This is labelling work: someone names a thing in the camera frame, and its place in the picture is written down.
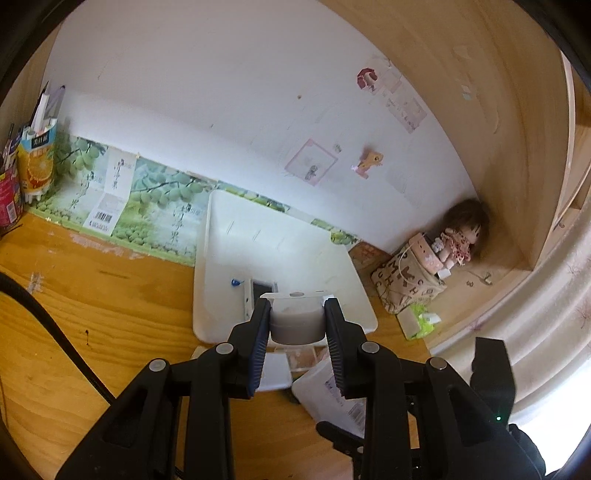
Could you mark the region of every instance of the beige curtain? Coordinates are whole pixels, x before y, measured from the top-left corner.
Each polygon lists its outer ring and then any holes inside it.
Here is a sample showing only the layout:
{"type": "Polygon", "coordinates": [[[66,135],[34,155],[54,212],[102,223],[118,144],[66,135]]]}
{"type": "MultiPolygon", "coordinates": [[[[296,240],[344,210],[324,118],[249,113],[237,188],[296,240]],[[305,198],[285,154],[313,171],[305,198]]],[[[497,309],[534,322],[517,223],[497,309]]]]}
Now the beige curtain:
{"type": "Polygon", "coordinates": [[[591,206],[519,288],[478,321],[433,350],[470,377],[474,338],[503,339],[517,398],[512,421],[535,415],[540,402],[591,358],[591,206]]]}

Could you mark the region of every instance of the small metal object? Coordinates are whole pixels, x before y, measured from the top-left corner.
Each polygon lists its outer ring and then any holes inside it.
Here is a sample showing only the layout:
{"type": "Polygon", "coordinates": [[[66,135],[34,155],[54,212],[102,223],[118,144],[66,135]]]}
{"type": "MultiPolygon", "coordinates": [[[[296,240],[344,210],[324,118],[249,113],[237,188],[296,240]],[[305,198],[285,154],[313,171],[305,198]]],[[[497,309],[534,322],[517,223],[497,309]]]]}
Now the small metal object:
{"type": "Polygon", "coordinates": [[[361,344],[361,350],[365,353],[377,353],[379,345],[375,342],[364,342],[361,344]]]}
{"type": "Polygon", "coordinates": [[[443,370],[447,367],[447,362],[440,356],[434,356],[429,360],[429,364],[436,370],[443,370]]]}
{"type": "Polygon", "coordinates": [[[150,362],[150,370],[152,372],[161,372],[166,367],[166,362],[161,358],[157,358],[156,360],[152,360],[150,362]]]}
{"type": "Polygon", "coordinates": [[[216,347],[216,352],[220,355],[227,355],[234,351],[234,346],[231,343],[220,343],[216,347]]]}

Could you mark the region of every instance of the doll hair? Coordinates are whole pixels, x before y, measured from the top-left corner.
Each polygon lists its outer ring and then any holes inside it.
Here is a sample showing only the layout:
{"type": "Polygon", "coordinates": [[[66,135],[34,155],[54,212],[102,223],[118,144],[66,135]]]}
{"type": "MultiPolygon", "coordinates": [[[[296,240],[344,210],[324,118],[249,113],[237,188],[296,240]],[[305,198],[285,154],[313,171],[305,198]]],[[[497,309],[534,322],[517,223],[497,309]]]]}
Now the doll hair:
{"type": "Polygon", "coordinates": [[[456,231],[460,231],[463,226],[469,228],[480,226],[478,239],[470,247],[470,253],[473,256],[477,257],[480,254],[488,239],[490,224],[488,208],[484,203],[476,199],[463,200],[447,211],[443,217],[443,222],[446,228],[452,228],[456,231]]]}

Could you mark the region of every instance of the red can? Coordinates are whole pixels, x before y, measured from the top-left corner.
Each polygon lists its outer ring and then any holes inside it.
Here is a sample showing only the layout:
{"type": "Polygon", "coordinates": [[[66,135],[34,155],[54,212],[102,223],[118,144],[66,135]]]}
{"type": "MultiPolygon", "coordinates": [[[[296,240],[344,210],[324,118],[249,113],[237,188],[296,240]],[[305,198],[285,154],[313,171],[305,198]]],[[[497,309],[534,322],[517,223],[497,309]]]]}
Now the red can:
{"type": "Polygon", "coordinates": [[[17,164],[0,174],[0,230],[9,229],[22,215],[17,164]]]}

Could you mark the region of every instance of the white package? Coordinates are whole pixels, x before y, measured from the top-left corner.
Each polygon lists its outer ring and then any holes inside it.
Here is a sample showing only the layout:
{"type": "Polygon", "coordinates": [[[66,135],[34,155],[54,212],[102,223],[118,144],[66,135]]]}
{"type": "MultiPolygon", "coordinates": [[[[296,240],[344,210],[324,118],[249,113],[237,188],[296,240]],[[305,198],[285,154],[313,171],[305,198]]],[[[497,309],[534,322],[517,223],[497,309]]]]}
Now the white package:
{"type": "Polygon", "coordinates": [[[330,357],[294,381],[291,390],[316,421],[329,421],[361,438],[365,435],[365,399],[346,400],[335,383],[330,357]]]}

